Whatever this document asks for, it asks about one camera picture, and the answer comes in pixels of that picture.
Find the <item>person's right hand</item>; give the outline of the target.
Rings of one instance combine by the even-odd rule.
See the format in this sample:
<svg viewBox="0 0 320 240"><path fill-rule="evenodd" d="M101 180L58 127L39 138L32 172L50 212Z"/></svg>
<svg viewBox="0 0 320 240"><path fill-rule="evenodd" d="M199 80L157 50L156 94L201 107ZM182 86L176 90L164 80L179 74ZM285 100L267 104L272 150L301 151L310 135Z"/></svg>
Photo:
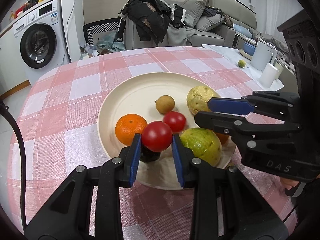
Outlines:
<svg viewBox="0 0 320 240"><path fill-rule="evenodd" d="M285 187L285 189L287 189L287 190L290 190L299 184L298 181L287 179L287 178L282 178L282 177L280 177L280 182L283 185L283 187Z"/></svg>

